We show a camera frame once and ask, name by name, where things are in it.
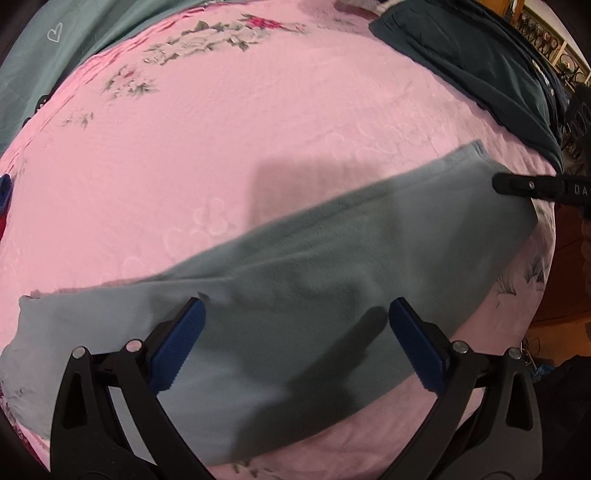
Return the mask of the grey pants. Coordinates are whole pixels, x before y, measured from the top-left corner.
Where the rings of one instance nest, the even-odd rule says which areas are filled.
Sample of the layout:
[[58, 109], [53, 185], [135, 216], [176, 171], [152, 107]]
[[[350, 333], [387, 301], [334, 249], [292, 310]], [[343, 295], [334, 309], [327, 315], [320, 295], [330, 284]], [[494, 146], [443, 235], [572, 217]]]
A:
[[411, 374], [387, 326], [394, 299], [453, 333], [517, 256], [538, 219], [494, 191], [500, 169], [473, 142], [151, 278], [22, 298], [1, 356], [9, 410], [48, 436], [74, 348], [117, 350], [194, 297], [204, 330], [160, 395], [188, 446], [221, 465], [310, 437]]

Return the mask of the dark teal folded clothes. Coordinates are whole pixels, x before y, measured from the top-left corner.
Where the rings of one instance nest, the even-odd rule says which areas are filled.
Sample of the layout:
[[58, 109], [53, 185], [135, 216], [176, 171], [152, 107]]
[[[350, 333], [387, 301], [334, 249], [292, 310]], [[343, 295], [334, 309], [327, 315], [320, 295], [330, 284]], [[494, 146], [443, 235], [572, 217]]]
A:
[[369, 29], [563, 172], [568, 96], [547, 60], [502, 17], [476, 1], [401, 1]]

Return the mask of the blue folded garment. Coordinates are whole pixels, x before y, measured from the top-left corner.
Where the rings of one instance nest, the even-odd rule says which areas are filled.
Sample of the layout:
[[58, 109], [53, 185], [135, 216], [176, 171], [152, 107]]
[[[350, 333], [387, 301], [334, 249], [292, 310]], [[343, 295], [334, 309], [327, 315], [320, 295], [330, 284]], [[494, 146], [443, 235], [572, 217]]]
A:
[[8, 209], [13, 190], [13, 182], [9, 174], [0, 177], [0, 217], [3, 217]]

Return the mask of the pink bedspread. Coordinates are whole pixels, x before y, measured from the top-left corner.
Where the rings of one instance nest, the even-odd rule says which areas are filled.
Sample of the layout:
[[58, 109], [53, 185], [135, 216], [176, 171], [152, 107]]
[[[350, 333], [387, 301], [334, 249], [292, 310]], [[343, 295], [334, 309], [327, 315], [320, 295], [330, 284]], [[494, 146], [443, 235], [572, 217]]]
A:
[[[20, 301], [136, 283], [250, 231], [480, 142], [501, 169], [557, 172], [334, 1], [203, 1], [89, 57], [6, 151], [1, 356]], [[549, 205], [455, 332], [501, 354], [541, 301]], [[221, 479], [374, 479], [433, 403], [413, 371], [328, 428], [208, 465]]]

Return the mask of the teal patterned sheet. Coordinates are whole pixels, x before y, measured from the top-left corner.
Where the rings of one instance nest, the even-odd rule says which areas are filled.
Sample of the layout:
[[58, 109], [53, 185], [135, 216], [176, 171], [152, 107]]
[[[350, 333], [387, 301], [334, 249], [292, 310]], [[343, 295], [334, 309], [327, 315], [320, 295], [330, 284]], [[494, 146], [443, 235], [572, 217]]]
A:
[[49, 1], [30, 20], [1, 65], [1, 150], [39, 100], [89, 57], [202, 1]]

